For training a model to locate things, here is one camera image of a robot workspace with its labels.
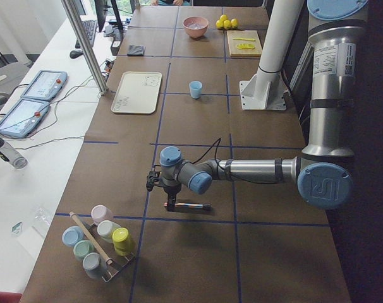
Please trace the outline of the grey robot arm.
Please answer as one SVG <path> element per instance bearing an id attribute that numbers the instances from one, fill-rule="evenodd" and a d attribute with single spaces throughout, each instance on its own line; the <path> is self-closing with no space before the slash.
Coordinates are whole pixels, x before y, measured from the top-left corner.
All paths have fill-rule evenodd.
<path id="1" fill-rule="evenodd" d="M 224 92 L 203 97 L 170 95 L 164 107 L 159 164 L 147 176 L 148 191 L 167 194 L 167 211 L 205 211 L 209 205 L 178 201 L 187 188 L 203 194 L 211 184 L 236 186 L 235 213 L 271 208 L 302 198 L 320 209 L 350 199 L 353 152 L 342 128 L 352 108 L 356 45 L 365 31 L 366 1 L 309 1 L 308 41 L 313 47 L 309 141 L 287 111 L 282 63 L 300 14 L 301 1 L 276 1 L 257 72 L 228 90 L 229 80 L 247 73 L 246 60 L 217 70 Z"/>

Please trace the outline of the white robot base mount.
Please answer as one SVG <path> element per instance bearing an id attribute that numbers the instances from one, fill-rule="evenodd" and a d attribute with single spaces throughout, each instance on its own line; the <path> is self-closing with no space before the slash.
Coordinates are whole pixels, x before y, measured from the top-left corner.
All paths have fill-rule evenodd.
<path id="1" fill-rule="evenodd" d="M 240 81 L 243 110 L 286 110 L 281 70 L 304 0 L 274 2 L 256 74 Z"/>

